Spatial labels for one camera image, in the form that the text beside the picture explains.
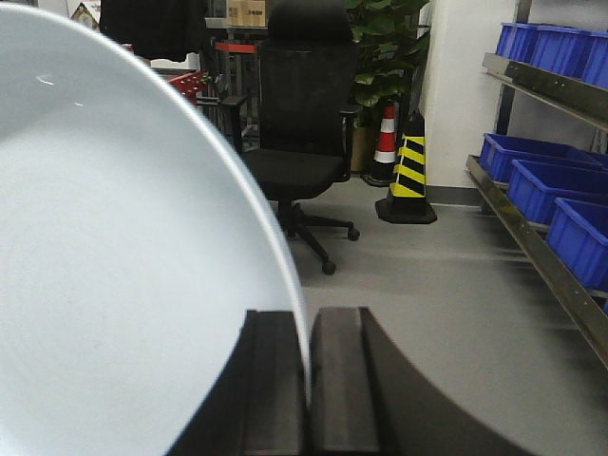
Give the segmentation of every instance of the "blue storage box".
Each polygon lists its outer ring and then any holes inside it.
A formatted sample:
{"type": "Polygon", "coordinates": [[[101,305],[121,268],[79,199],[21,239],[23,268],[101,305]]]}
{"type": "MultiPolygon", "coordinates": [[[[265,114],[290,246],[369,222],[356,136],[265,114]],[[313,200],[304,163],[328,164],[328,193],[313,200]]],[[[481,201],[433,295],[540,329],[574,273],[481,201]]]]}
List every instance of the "blue storage box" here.
{"type": "Polygon", "coordinates": [[[557,198],[547,244],[580,284],[608,292],[608,205],[557,198]]]}
{"type": "Polygon", "coordinates": [[[531,64],[563,76],[582,77],[591,50],[591,32],[555,26],[537,26],[537,31],[531,64]]]}
{"type": "Polygon", "coordinates": [[[538,33],[532,24],[503,23],[496,54],[517,62],[530,63],[538,33]]]}
{"type": "Polygon", "coordinates": [[[608,32],[592,31],[591,50],[582,80],[587,84],[608,88],[608,32]]]}
{"type": "Polygon", "coordinates": [[[529,221],[548,225],[555,198],[608,204],[608,172],[514,160],[507,195],[529,221]]]}
{"type": "Polygon", "coordinates": [[[593,160],[601,164],[601,167],[605,170],[608,170],[608,155],[606,154],[597,154],[595,152],[587,152],[587,155],[591,157],[593,160]]]}
{"type": "Polygon", "coordinates": [[[601,169],[601,164],[571,145],[484,133],[481,166],[494,181],[509,182],[514,159],[601,169]]]}

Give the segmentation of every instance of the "traffic cone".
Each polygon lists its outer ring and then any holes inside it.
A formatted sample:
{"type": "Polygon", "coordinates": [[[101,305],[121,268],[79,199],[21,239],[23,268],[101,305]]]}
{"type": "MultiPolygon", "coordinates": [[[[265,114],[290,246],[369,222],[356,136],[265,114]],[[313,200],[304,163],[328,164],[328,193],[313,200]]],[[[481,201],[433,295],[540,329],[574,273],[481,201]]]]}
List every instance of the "traffic cone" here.
{"type": "Polygon", "coordinates": [[[403,144],[393,170],[389,193],[376,202],[378,217],[390,223],[432,223],[435,211],[427,203],[425,119],[416,111],[406,122],[403,144]]]}
{"type": "Polygon", "coordinates": [[[370,172],[362,175],[361,178],[374,187],[388,187],[392,181],[395,157],[395,106],[390,104],[384,108],[380,137],[370,172]]]}

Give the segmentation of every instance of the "chair leg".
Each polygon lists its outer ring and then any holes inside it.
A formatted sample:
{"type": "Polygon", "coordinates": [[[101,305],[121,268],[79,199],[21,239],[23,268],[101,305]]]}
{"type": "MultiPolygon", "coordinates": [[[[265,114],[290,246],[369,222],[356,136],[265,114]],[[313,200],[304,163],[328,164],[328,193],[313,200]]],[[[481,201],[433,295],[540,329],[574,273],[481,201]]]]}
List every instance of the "chair leg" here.
{"type": "Polygon", "coordinates": [[[354,224],[351,221],[338,220],[337,218],[309,216],[308,214],[304,214],[301,220],[306,226],[333,226],[336,228],[354,227],[354,224]]]}
{"type": "Polygon", "coordinates": [[[319,244],[319,241],[316,240],[310,230],[306,226],[298,224],[295,227],[295,231],[308,245],[311,246],[314,252],[321,257],[321,260],[323,261],[323,272],[328,276],[335,273],[335,263],[330,260],[330,256],[328,255],[327,251],[321,244],[319,244]]]}
{"type": "Polygon", "coordinates": [[[298,234],[302,240],[311,246],[323,261],[323,272],[327,275],[332,275],[335,272],[335,263],[330,260],[327,251],[316,240],[308,226],[331,226],[338,228],[349,229],[349,239],[358,240],[359,231],[356,230],[351,221],[338,220],[336,218],[325,218],[318,216],[309,216],[302,212],[299,204],[293,204],[291,201],[279,201],[278,211],[276,214],[278,221],[283,231],[287,233],[288,238],[294,238],[298,234]]]}

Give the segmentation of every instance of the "concrete floor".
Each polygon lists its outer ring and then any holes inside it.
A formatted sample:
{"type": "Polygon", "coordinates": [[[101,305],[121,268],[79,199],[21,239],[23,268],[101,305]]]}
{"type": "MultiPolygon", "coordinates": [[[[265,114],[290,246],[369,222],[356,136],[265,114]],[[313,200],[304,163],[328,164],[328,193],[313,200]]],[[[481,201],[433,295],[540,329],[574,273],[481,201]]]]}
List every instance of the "concrete floor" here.
{"type": "Polygon", "coordinates": [[[497,218],[435,205],[430,225],[391,225],[373,203],[386,189],[357,177],[303,201],[351,219],[314,229],[337,264],[321,272],[290,242],[308,315],[364,306],[435,386],[508,439],[540,455],[608,454],[608,372],[497,218]]]}

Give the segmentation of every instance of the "metal shelf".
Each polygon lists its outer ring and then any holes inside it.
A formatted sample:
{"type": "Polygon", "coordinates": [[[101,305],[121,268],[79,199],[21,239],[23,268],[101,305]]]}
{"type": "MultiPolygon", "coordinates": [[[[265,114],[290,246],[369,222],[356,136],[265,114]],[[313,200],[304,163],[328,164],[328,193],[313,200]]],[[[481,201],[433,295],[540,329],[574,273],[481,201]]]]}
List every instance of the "metal shelf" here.
{"type": "Polygon", "coordinates": [[[487,53],[487,74],[568,114],[608,131],[608,90],[487,53]]]}
{"type": "Polygon", "coordinates": [[[488,176],[479,165],[478,157],[469,156],[466,167],[487,204],[530,258],[562,307],[608,368],[608,315],[568,271],[504,191],[488,176]]]}

